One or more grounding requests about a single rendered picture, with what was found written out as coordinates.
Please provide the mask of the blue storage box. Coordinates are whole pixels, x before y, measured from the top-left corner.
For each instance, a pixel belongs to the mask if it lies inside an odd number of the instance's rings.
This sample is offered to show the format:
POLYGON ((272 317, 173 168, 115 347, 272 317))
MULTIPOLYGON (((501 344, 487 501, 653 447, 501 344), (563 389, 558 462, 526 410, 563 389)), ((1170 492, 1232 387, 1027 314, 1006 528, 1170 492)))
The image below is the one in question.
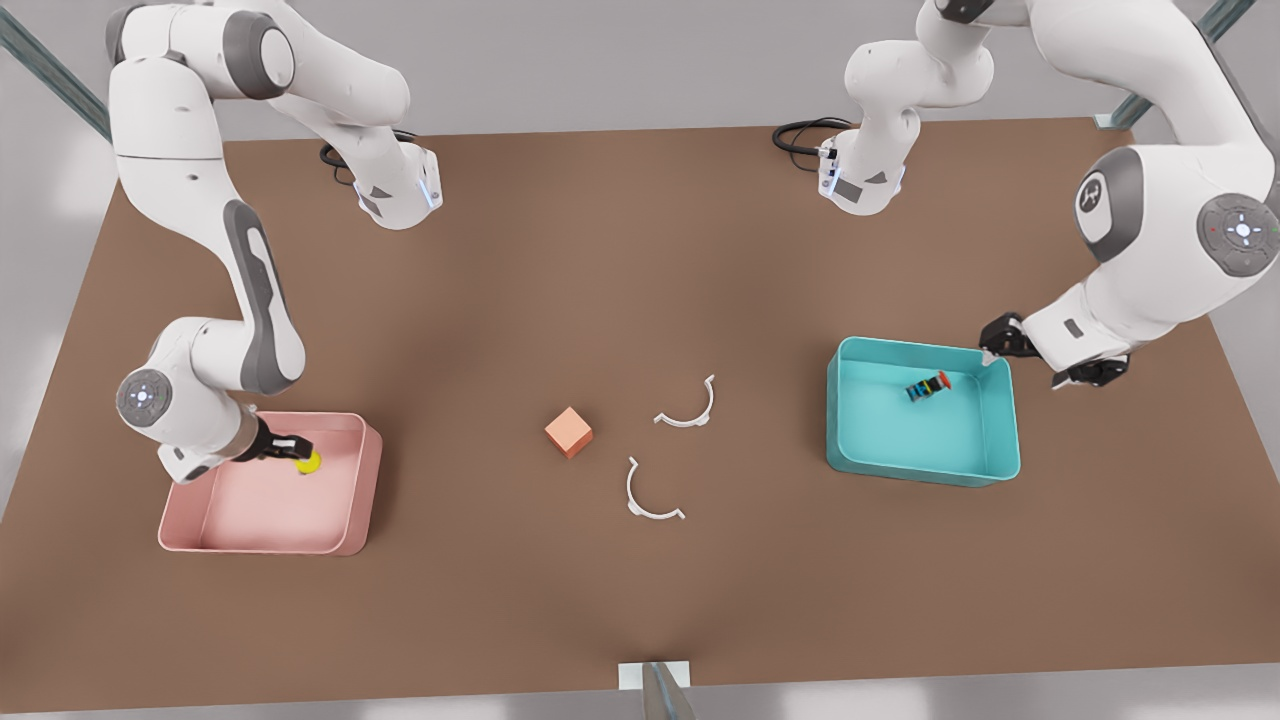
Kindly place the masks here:
POLYGON ((1012 373, 982 351, 847 337, 827 369, 826 460, 837 471, 984 487, 1021 470, 1012 373), (911 402, 905 388, 937 372, 952 382, 911 402))

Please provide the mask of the orange cube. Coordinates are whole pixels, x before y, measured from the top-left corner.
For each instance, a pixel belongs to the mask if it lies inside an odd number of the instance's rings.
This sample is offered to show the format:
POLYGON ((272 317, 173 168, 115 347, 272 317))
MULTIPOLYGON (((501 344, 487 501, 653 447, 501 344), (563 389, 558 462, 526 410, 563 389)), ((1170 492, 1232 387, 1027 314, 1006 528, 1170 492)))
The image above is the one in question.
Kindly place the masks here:
POLYGON ((575 457, 594 438, 593 428, 573 407, 567 407, 553 419, 545 433, 566 457, 575 457))

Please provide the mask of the pink storage box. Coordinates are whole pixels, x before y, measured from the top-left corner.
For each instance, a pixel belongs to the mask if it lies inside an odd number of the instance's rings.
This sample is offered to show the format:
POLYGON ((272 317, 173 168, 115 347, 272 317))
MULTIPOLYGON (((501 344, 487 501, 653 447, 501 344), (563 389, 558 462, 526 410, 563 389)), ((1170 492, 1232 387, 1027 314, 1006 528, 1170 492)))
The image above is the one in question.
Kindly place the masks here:
POLYGON ((264 411, 271 430, 311 439, 320 468, 224 462, 170 488, 157 529, 169 551, 351 556, 366 543, 383 438, 352 413, 264 411))

